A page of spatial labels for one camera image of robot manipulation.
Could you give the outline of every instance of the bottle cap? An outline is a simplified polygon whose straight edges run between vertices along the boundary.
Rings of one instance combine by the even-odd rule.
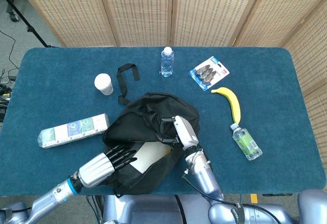
[[[172,50],[171,47],[165,47],[165,48],[163,49],[163,52],[164,52],[164,54],[166,54],[166,55],[171,55],[172,52],[173,52],[173,50]]]
[[[231,128],[232,130],[235,130],[238,126],[239,126],[238,123],[233,123],[233,124],[230,126],[230,128]]]

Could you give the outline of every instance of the black strap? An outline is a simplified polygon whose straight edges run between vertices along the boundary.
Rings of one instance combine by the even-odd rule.
[[[177,201],[177,204],[178,204],[178,207],[179,207],[180,215],[182,216],[183,224],[187,224],[186,216],[185,216],[184,209],[183,209],[183,205],[182,205],[178,195],[175,195],[175,198],[176,198],[176,201]]]
[[[138,73],[138,70],[137,70],[137,67],[135,64],[129,63],[129,64],[122,65],[121,67],[118,68],[118,71],[117,71],[117,79],[118,79],[119,88],[121,89],[121,92],[123,94],[123,95],[118,96],[118,103],[124,104],[124,105],[127,105],[130,101],[128,99],[125,99],[125,96],[127,94],[127,86],[126,86],[125,80],[123,79],[122,72],[124,72],[125,70],[128,70],[130,68],[132,68],[132,70],[133,70],[134,80],[139,81],[139,73]]]
[[[243,204],[235,203],[235,207],[233,207],[230,211],[234,216],[236,224],[244,224],[245,223],[245,214],[244,214]]]

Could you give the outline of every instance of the woven screen panel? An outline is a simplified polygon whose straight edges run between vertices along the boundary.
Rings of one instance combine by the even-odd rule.
[[[261,0],[237,39],[237,46],[279,46],[318,0]]]
[[[286,43],[304,92],[327,78],[327,1]]]
[[[101,0],[30,0],[65,46],[115,46]]]
[[[305,97],[313,133],[316,138],[320,157],[327,171],[327,85],[318,95]]]
[[[107,13],[110,14],[109,20],[119,45],[167,44],[172,1],[169,3],[169,0],[103,0],[103,2]]]
[[[249,0],[177,0],[176,46],[226,46]]]

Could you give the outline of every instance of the yellow tape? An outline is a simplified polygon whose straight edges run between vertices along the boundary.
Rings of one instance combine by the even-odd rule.
[[[251,193],[250,198],[251,198],[251,203],[253,203],[253,204],[258,203],[258,196],[256,195],[256,193]]]

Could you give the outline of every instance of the white bottle cap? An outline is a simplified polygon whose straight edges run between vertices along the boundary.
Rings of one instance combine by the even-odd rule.
[[[239,126],[238,123],[233,123],[233,124],[230,126],[230,128],[231,128],[232,130],[235,130],[238,126]]]
[[[166,54],[166,55],[171,55],[172,52],[173,52],[173,50],[172,50],[171,47],[165,47],[165,48],[163,49],[163,52],[164,52],[164,54]]]
[[[101,73],[101,74],[97,75],[94,80],[94,85],[104,95],[111,95],[113,92],[111,78],[106,73]]]

